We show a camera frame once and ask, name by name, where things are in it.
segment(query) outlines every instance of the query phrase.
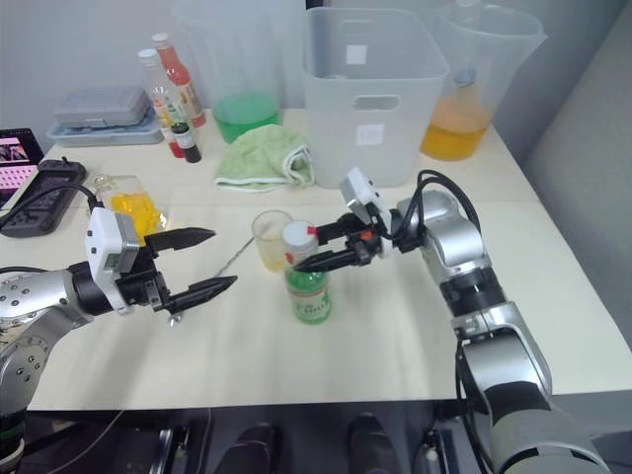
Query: red bottle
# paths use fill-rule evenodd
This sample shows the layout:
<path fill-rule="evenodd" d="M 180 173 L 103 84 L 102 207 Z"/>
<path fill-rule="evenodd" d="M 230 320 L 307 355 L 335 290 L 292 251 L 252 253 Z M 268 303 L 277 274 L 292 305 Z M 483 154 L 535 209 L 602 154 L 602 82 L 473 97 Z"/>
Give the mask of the red bottle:
<path fill-rule="evenodd" d="M 178 58 L 178 53 L 174 49 L 169 35 L 166 33 L 158 33 L 151 37 L 158 49 L 162 65 L 165 67 L 167 76 L 180 90 L 182 102 L 189 112 L 189 117 L 194 126 L 199 127 L 206 123 L 206 116 L 204 110 L 199 104 L 198 95 L 191 83 L 191 74 L 189 69 Z"/>

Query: label on bin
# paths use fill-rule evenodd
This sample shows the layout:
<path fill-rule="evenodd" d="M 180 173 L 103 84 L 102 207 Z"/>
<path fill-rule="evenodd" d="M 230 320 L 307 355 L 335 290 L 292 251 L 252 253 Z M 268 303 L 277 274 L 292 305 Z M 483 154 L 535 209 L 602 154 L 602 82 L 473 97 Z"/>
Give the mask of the label on bin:
<path fill-rule="evenodd" d="M 366 64 L 366 44 L 347 44 L 347 64 Z"/>
<path fill-rule="evenodd" d="M 356 145 L 380 145 L 384 140 L 384 124 L 359 125 L 355 131 Z"/>

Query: towel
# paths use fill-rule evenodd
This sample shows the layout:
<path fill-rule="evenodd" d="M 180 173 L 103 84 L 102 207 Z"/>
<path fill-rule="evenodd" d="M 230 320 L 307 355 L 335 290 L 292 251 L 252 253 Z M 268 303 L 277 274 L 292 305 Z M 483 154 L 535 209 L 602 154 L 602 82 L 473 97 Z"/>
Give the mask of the towel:
<path fill-rule="evenodd" d="M 221 188 L 265 193 L 314 184 L 306 137 L 282 125 L 264 125 L 239 136 L 215 175 Z"/>

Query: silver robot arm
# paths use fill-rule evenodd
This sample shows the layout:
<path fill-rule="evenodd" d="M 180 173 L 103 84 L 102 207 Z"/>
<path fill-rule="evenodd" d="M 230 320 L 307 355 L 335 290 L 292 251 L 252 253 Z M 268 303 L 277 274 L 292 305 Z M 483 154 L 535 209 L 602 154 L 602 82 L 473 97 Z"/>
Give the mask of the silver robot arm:
<path fill-rule="evenodd" d="M 96 207 L 86 233 L 88 262 L 0 283 L 0 474 L 19 467 L 27 407 L 52 349 L 68 332 L 100 314 L 128 314 L 135 305 L 179 313 L 209 301 L 237 279 L 210 278 L 172 295 L 157 271 L 158 252 L 191 247 L 213 235 L 178 229 L 146 236 L 146 245 L 139 247 L 129 216 Z"/>
<path fill-rule="evenodd" d="M 505 298 L 478 217 L 463 191 L 441 173 L 422 172 L 419 184 L 423 173 L 429 173 L 429 183 L 443 184 L 451 194 L 418 186 L 413 198 L 401 201 L 385 222 L 379 193 L 358 173 L 352 170 L 341 184 L 353 214 L 317 228 L 321 245 L 345 237 L 346 249 L 317 254 L 295 268 L 317 272 L 367 265 L 372 256 L 382 256 L 385 237 L 402 253 L 421 249 L 453 315 L 459 385 L 477 411 L 490 415 L 493 471 L 609 472 L 588 437 L 553 405 L 549 367 L 517 306 Z M 459 203 L 474 215 L 461 215 Z"/>
<path fill-rule="evenodd" d="M 422 253 L 454 316 L 465 392 L 490 415 L 494 472 L 609 472 L 588 437 L 553 405 L 549 367 L 517 306 L 505 300 L 479 230 L 446 193 L 425 192 L 424 205 Z"/>

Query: small bottle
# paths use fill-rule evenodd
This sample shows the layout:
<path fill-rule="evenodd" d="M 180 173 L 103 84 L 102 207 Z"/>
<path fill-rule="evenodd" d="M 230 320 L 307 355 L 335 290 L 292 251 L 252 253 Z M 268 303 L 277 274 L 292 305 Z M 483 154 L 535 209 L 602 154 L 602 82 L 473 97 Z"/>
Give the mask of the small bottle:
<path fill-rule="evenodd" d="M 320 324 L 331 313 L 329 276 L 324 272 L 297 272 L 292 265 L 314 255 L 318 249 L 316 228 L 304 220 L 294 220 L 283 229 L 285 257 L 289 263 L 285 271 L 285 286 L 289 292 L 294 315 L 303 323 Z"/>
<path fill-rule="evenodd" d="M 171 131 L 171 126 L 174 123 L 187 121 L 189 118 L 186 109 L 180 101 L 180 94 L 174 90 L 173 84 L 165 75 L 156 49 L 142 49 L 138 53 L 138 59 L 145 66 L 149 76 L 149 90 L 147 92 L 149 92 L 154 111 L 156 111 L 156 116 L 160 121 L 162 134 L 174 156 L 176 158 L 184 158 L 185 155 Z"/>
<path fill-rule="evenodd" d="M 166 33 L 158 33 L 151 38 L 154 41 L 156 49 L 158 49 L 162 64 L 165 67 L 165 71 L 167 71 L 167 77 L 169 77 L 171 82 L 178 86 L 180 90 L 182 102 L 187 107 L 189 117 L 191 117 L 194 126 L 200 127 L 204 125 L 206 123 L 206 116 L 199 104 L 198 94 L 196 94 L 196 90 L 191 82 L 191 74 L 187 66 L 180 62 L 178 53 L 169 40 L 169 35 Z"/>
<path fill-rule="evenodd" d="M 197 163 L 199 160 L 201 160 L 201 155 L 199 154 L 199 149 L 196 145 L 194 135 L 192 134 L 191 129 L 186 123 L 180 122 L 173 124 L 171 127 L 171 131 L 176 137 L 178 146 L 180 146 L 183 153 L 185 154 L 185 159 L 189 163 Z"/>

